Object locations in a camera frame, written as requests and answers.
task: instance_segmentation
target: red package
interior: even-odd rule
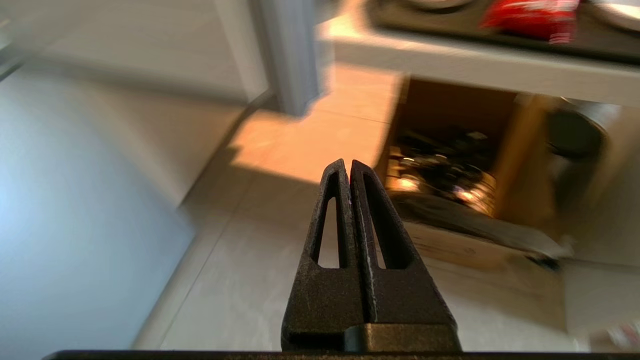
[[[548,40],[550,44],[567,43],[575,29],[579,3],[580,0],[497,0],[481,26]]]

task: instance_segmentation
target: cardboard box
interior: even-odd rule
[[[546,125],[553,105],[554,99],[541,95],[406,78],[376,172],[386,183],[390,147],[404,129],[436,139],[452,126],[480,131],[497,149],[490,170],[496,179],[494,217],[557,238]],[[513,256],[541,256],[423,224],[405,227],[423,256],[459,265],[490,269]]]

